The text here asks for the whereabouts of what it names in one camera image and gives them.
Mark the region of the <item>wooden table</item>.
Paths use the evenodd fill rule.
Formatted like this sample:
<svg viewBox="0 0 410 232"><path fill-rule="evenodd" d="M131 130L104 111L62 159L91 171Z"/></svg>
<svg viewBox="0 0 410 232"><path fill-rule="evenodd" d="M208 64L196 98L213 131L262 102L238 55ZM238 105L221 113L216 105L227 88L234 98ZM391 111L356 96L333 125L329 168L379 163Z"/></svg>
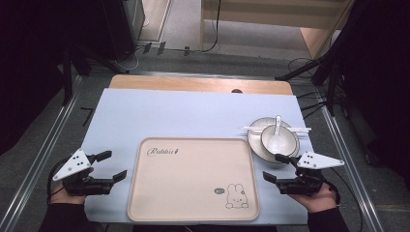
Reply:
<svg viewBox="0 0 410 232"><path fill-rule="evenodd" d="M110 88L217 93L292 95L289 83L275 80L248 80L200 76L130 75L112 77Z"/></svg>

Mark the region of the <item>white plate with dark rim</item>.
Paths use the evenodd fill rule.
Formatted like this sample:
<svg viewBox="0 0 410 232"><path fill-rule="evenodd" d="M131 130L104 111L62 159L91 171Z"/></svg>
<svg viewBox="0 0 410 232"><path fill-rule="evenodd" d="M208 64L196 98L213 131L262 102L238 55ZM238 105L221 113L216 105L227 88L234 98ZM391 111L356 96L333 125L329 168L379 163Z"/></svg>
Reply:
<svg viewBox="0 0 410 232"><path fill-rule="evenodd" d="M269 125L275 125L276 124L276 119L272 117L265 117L265 118L260 118L254 121L251 125L252 126L269 126ZM290 127L287 123L284 121L281 121L281 125L284 127ZM271 163L278 163L275 159L275 156L271 153L269 153L263 146L261 142L261 134L257 133L252 133L251 131L248 130L248 143L251 149L254 151L256 155L261 157L267 162ZM299 153L300 150L300 142L298 146L298 152L296 152L292 156L288 157L296 157Z"/></svg>

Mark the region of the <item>beige tray with rabbit print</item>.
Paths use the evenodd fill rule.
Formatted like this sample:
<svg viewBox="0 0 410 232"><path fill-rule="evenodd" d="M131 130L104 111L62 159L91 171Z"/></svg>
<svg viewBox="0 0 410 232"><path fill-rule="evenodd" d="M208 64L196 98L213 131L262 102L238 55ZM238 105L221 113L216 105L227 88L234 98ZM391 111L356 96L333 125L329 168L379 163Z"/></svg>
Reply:
<svg viewBox="0 0 410 232"><path fill-rule="evenodd" d="M249 221L259 215L252 153L240 138L146 138L128 204L136 222Z"/></svg>

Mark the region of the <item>person's right hand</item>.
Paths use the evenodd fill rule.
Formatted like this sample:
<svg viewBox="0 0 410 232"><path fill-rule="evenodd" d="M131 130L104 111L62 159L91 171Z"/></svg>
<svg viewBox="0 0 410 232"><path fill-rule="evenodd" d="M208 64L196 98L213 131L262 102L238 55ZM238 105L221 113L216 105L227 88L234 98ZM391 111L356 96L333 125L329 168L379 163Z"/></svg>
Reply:
<svg viewBox="0 0 410 232"><path fill-rule="evenodd" d="M318 213L333 209L337 206L336 197L327 184L312 196L290 194L290 197L303 205L309 213Z"/></svg>

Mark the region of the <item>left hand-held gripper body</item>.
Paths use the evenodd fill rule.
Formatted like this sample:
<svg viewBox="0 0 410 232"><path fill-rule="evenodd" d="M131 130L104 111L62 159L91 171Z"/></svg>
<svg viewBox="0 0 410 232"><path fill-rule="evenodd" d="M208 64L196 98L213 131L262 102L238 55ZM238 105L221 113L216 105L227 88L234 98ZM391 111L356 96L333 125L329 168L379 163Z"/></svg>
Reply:
<svg viewBox="0 0 410 232"><path fill-rule="evenodd" d="M52 180L60 181L69 195L109 194L114 184L112 179L95 179L90 176L95 161L95 155L87 155L79 148L63 160L62 167L52 176Z"/></svg>

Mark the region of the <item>aluminium floor rail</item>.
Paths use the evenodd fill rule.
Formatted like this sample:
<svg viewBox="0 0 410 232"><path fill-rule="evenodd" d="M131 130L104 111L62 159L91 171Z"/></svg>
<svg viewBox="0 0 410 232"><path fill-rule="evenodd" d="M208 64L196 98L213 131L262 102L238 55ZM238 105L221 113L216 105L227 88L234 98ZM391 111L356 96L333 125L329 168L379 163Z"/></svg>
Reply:
<svg viewBox="0 0 410 232"><path fill-rule="evenodd" d="M83 81L84 76L82 75L78 75L73 81L73 96L67 104L62 106L59 110L59 113L54 120L39 152L36 154L36 157L24 176L21 185L17 189L6 214L0 221L0 232L12 232L14 230L23 209L25 208L31 193L33 192L33 189L44 170L51 152L53 151L53 148L73 111L73 107L77 102L78 93L83 85Z"/></svg>
<svg viewBox="0 0 410 232"><path fill-rule="evenodd" d="M369 232L385 232L381 220L378 217L376 209L369 194L367 193L364 182L358 168L353 161L350 151L344 141L344 138L340 132L337 124L337 120L332 116L328 109L323 106L322 114L325 118L325 122L328 126L330 134L336 144L337 152L339 156L345 161L344 169L348 180L350 182L350 188L352 190L354 198L357 200L358 208L368 228Z"/></svg>

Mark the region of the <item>person's left hand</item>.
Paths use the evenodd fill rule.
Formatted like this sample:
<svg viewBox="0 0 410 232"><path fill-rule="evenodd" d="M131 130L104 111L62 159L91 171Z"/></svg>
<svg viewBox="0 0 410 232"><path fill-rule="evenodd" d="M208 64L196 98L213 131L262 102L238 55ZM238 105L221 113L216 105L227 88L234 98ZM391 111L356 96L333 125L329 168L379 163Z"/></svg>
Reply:
<svg viewBox="0 0 410 232"><path fill-rule="evenodd" d="M76 204L82 205L85 202L86 195L69 195L62 185L59 183L51 192L51 196L48 199L50 204Z"/></svg>

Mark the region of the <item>white bowl with dark rim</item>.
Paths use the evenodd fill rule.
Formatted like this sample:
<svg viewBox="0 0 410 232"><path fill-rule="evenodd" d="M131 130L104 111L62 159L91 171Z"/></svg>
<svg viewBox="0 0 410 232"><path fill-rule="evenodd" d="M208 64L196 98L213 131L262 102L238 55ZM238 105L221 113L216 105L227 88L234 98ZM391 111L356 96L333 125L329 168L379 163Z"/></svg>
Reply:
<svg viewBox="0 0 410 232"><path fill-rule="evenodd" d="M269 142L273 137L272 129L275 128L275 125L268 127L261 133L261 142L262 146L271 153L269 148ZM297 135L289 130L282 130L279 133L280 138L280 154L285 156L292 156L298 152L299 140Z"/></svg>

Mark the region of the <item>light blue table mat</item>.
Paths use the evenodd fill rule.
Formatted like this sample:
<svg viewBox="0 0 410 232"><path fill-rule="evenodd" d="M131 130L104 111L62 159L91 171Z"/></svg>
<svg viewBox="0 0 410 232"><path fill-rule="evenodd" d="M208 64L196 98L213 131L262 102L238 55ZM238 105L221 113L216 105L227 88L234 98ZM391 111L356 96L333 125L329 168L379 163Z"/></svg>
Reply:
<svg viewBox="0 0 410 232"><path fill-rule="evenodd" d="M290 165L277 166L252 154L259 202L259 215L249 221L136 222L128 216L132 178L139 146L146 138L240 138L247 141L246 130L264 117L280 115L291 127L304 126L297 100L292 95L259 95L159 90L106 89L82 144L88 154L112 152L95 166L97 177L127 170L127 177L105 196L91 196L85 211L99 222L152 224L304 224L306 210L290 197L264 181L262 172L291 178Z"/></svg>

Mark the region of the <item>white ceramic spoon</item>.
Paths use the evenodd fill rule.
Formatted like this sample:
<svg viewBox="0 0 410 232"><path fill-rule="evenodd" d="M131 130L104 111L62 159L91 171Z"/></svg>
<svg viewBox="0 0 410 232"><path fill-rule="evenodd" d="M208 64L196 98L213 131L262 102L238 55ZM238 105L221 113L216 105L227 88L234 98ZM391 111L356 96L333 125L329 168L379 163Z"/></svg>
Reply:
<svg viewBox="0 0 410 232"><path fill-rule="evenodd" d="M272 154L280 153L280 138L279 138L280 127L281 127L281 116L277 115L274 135L269 142L269 148Z"/></svg>

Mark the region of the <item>white chopstick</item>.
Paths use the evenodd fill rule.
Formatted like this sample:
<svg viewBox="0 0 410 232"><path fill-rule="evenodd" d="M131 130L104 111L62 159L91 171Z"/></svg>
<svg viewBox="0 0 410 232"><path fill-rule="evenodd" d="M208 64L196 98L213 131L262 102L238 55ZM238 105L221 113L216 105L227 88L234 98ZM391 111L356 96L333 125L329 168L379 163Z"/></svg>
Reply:
<svg viewBox="0 0 410 232"><path fill-rule="evenodd" d="M253 128L253 127L242 127L241 130L246 130L246 131L251 131L252 133L259 133L261 134L263 131L265 131L267 128ZM281 132L282 130L288 130L290 132L310 132L311 128L280 128L279 132ZM275 134L276 129L272 129L271 130L273 134Z"/></svg>
<svg viewBox="0 0 410 232"><path fill-rule="evenodd" d="M240 127L241 130L251 130L251 131L263 131L264 129L273 126L245 126ZM300 132L300 131L311 131L311 128L292 128L292 127L285 127L289 131Z"/></svg>

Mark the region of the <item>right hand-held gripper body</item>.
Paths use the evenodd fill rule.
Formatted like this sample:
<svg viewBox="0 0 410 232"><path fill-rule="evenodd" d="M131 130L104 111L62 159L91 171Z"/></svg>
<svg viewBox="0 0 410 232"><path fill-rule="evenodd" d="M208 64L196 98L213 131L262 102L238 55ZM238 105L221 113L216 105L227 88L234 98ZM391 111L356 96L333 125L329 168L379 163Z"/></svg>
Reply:
<svg viewBox="0 0 410 232"><path fill-rule="evenodd" d="M344 165L344 161L341 159L313 152L305 152L298 158L290 158L289 163L296 168L296 177L278 181L278 189L281 194L313 195L321 189L325 182L322 169Z"/></svg>

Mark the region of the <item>dark cabinet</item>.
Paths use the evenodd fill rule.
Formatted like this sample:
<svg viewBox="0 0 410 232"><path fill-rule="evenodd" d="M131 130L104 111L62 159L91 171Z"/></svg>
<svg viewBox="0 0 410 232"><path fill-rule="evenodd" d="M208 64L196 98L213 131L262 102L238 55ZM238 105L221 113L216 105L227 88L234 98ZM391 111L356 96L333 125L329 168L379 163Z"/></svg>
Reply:
<svg viewBox="0 0 410 232"><path fill-rule="evenodd" d="M106 56L121 61L135 52L145 21L142 0L101 0Z"/></svg>

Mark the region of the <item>light wooden furniture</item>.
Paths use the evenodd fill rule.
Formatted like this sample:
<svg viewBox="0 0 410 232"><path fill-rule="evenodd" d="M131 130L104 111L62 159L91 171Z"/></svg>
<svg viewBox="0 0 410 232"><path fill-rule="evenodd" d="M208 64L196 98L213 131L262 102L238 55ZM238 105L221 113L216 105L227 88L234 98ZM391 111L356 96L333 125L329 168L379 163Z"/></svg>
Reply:
<svg viewBox="0 0 410 232"><path fill-rule="evenodd" d="M204 20L219 19L298 27L310 57L324 53L325 44L346 22L355 0L200 0L200 44Z"/></svg>

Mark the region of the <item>black tripod stand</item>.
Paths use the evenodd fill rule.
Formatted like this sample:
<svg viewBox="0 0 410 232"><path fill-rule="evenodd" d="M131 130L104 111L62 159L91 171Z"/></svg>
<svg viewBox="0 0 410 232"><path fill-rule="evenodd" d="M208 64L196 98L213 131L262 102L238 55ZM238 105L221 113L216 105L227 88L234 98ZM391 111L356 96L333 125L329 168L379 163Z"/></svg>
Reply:
<svg viewBox="0 0 410 232"><path fill-rule="evenodd" d="M322 85L325 80L328 79L325 105L329 113L334 116L337 80L341 77L340 61L338 60L337 54L334 50L328 50L324 55L315 60L308 61L305 65L295 71L282 76L277 76L276 80L288 81L302 73L312 70L313 68L316 68L316 71L311 78L314 86Z"/></svg>
<svg viewBox="0 0 410 232"><path fill-rule="evenodd" d="M100 65L103 65L104 67L108 68L113 73L127 73L127 71L121 71L117 66L114 66L107 59L103 59L97 53L93 52L84 45L66 45L62 50L62 73L64 87L63 105L67 105L69 101L73 98L72 67L74 67L80 75L88 76L91 73L92 69L87 61L87 57L92 58Z"/></svg>

